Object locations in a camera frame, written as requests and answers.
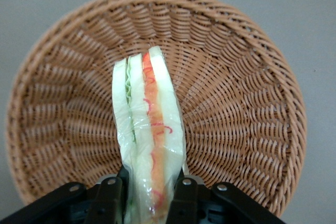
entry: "metal screw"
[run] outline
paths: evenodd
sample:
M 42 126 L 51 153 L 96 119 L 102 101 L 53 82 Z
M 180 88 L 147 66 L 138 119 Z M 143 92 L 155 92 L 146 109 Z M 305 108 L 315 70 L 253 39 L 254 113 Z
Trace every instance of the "metal screw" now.
M 77 191 L 79 189 L 79 185 L 71 186 L 69 191 Z
M 113 185 L 115 182 L 116 182 L 115 179 L 112 178 L 112 179 L 109 179 L 109 181 L 107 181 L 107 184 L 108 185 Z
M 226 190 L 227 190 L 227 187 L 226 187 L 225 185 L 223 185 L 223 184 L 219 184 L 219 185 L 217 186 L 217 189 L 220 190 L 220 191 L 226 191 Z
M 189 185 L 191 185 L 191 180 L 188 179 L 188 178 L 186 178 L 186 179 L 184 179 L 184 180 L 182 181 L 182 183 L 183 183 L 183 185 L 185 185 L 185 186 L 189 186 Z

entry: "gray surface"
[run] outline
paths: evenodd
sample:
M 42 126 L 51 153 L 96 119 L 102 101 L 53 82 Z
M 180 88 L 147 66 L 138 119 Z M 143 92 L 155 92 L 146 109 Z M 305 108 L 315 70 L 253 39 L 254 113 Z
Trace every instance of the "gray surface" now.
M 0 114 L 30 47 L 65 13 L 89 0 L 0 0 Z M 287 223 L 336 222 L 336 0 L 220 0 L 258 23 L 300 84 L 308 116 L 307 157 Z M 0 219 L 22 207 L 0 141 Z

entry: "wrapped sandwich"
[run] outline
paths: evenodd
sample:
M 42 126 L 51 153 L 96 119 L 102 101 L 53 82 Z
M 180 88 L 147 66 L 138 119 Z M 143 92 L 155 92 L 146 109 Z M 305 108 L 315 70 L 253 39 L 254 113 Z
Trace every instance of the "wrapped sandwich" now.
M 124 223 L 165 223 L 186 151 L 179 104 L 158 46 L 115 63 L 112 102 L 130 176 Z

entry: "wicker basket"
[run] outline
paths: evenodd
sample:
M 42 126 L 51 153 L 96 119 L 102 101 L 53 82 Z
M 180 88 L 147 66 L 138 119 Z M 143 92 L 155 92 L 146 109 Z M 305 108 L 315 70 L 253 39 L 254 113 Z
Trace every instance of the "wicker basket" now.
M 216 0 L 95 0 L 47 31 L 17 75 L 7 116 L 24 202 L 119 170 L 113 64 L 153 45 L 166 54 L 191 173 L 207 186 L 231 182 L 279 216 L 305 156 L 302 96 L 259 26 Z

